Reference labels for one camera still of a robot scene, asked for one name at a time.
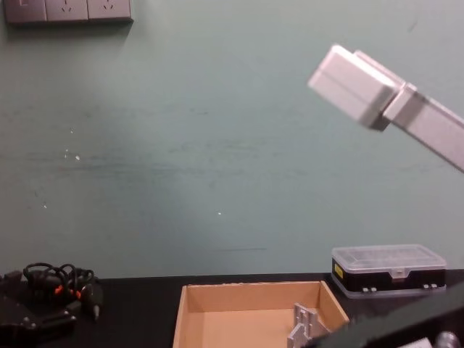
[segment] metal bracket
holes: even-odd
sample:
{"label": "metal bracket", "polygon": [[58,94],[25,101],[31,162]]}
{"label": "metal bracket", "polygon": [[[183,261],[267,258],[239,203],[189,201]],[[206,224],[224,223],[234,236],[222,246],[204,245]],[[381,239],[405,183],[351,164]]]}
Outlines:
{"label": "metal bracket", "polygon": [[314,337],[328,334],[330,331],[318,320],[316,310],[294,305],[294,329],[287,337],[287,348],[302,348]]}

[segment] outlet panel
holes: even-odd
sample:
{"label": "outlet panel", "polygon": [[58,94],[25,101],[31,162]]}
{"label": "outlet panel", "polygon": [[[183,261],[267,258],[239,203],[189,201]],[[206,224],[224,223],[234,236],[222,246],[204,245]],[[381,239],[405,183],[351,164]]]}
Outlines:
{"label": "outlet panel", "polygon": [[88,20],[87,0],[45,0],[49,22]]}
{"label": "outlet panel", "polygon": [[5,18],[13,25],[132,22],[131,0],[3,0],[3,4]]}
{"label": "outlet panel", "polygon": [[3,0],[8,23],[46,22],[45,0]]}
{"label": "outlet panel", "polygon": [[129,0],[88,0],[90,20],[129,20],[131,3]]}

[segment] yellow label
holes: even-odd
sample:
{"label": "yellow label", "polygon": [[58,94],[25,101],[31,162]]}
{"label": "yellow label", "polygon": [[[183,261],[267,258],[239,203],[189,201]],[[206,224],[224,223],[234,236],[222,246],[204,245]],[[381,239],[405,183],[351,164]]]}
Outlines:
{"label": "yellow label", "polygon": [[335,273],[338,274],[341,279],[343,279],[343,270],[340,268],[340,266],[335,264],[333,270],[335,270]]}

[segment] metal screw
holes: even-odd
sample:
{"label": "metal screw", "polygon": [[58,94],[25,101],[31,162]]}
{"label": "metal screw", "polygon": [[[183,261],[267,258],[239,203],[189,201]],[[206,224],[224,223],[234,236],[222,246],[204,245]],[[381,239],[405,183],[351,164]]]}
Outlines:
{"label": "metal screw", "polygon": [[461,348],[459,338],[453,332],[441,332],[435,341],[435,348]]}

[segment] metal part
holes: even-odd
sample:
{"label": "metal part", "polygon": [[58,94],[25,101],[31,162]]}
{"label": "metal part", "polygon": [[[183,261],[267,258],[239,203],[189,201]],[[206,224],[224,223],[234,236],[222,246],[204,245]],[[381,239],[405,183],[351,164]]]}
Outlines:
{"label": "metal part", "polygon": [[420,339],[419,341],[406,344],[398,348],[433,348],[428,339]]}
{"label": "metal part", "polygon": [[443,331],[436,338],[434,348],[461,348],[461,343],[453,332]]}
{"label": "metal part", "polygon": [[100,307],[99,306],[94,306],[94,319],[98,320],[100,317]]}
{"label": "metal part", "polygon": [[330,331],[318,320],[318,312],[300,303],[294,305],[294,329],[287,337],[287,348],[302,348],[314,337]]}

